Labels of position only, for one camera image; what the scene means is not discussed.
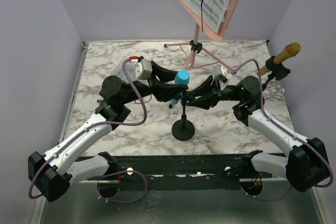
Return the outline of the blue microphone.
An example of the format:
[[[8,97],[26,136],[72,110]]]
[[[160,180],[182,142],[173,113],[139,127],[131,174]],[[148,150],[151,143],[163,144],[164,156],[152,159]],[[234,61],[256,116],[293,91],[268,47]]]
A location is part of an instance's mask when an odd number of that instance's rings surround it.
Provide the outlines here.
[[[187,86],[189,82],[190,82],[190,73],[187,70],[180,70],[174,78],[174,84],[176,85]],[[182,98],[182,95],[183,92],[179,93],[170,101],[169,109],[172,109],[178,103],[178,100]]]

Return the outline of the black round-base mic stand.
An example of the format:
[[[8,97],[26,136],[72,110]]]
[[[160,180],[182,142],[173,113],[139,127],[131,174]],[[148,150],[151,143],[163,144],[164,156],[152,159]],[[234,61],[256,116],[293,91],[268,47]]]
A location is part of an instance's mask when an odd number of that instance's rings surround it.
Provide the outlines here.
[[[194,124],[187,119],[186,105],[187,105],[187,93],[183,92],[181,96],[182,115],[172,126],[172,134],[179,141],[188,141],[195,134]]]

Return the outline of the black desktop mic stand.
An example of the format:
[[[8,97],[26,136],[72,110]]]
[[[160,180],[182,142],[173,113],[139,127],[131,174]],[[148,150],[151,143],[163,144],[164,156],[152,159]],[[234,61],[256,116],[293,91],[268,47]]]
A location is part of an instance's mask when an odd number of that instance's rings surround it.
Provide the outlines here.
[[[275,59],[275,56],[272,56],[266,61],[266,67],[271,73],[267,76],[268,77],[267,81],[262,84],[263,91],[266,89],[267,84],[271,80],[276,79],[277,81],[280,81],[284,79],[288,74],[291,73],[290,69],[284,67],[282,63],[278,65],[275,64],[274,59]]]

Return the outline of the gold microphone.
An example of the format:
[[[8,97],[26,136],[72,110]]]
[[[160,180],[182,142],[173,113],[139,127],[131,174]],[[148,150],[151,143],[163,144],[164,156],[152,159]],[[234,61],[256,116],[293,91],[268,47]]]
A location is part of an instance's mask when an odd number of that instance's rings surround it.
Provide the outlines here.
[[[296,56],[301,51],[301,45],[298,42],[288,44],[278,55],[270,57],[260,70],[261,75],[272,71],[274,66],[282,64],[285,60]]]

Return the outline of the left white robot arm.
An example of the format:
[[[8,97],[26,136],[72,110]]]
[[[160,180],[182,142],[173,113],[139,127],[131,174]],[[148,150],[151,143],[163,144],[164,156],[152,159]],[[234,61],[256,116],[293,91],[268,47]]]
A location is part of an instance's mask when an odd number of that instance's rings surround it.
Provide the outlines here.
[[[28,197],[45,197],[53,202],[74,183],[93,177],[112,179],[117,162],[109,153],[99,153],[86,161],[78,158],[118,126],[143,124],[148,116],[144,97],[153,95],[159,102],[168,102],[186,91],[186,84],[173,84],[176,75],[176,71],[143,57],[121,60],[103,80],[99,92],[102,101],[85,123],[55,147],[30,154]]]

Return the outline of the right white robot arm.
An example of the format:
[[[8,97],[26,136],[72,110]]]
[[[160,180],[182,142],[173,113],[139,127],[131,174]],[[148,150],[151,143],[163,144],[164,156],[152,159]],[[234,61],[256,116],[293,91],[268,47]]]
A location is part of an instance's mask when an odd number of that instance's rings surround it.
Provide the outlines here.
[[[283,156],[262,151],[253,152],[241,165],[242,173],[249,178],[266,172],[287,179],[300,192],[321,187],[322,181],[333,181],[324,143],[317,137],[300,135],[262,110],[260,82],[247,76],[236,85],[224,77],[209,76],[199,87],[189,92],[194,99],[189,106],[208,110],[219,101],[236,101],[233,113],[237,120],[258,131],[282,152]]]

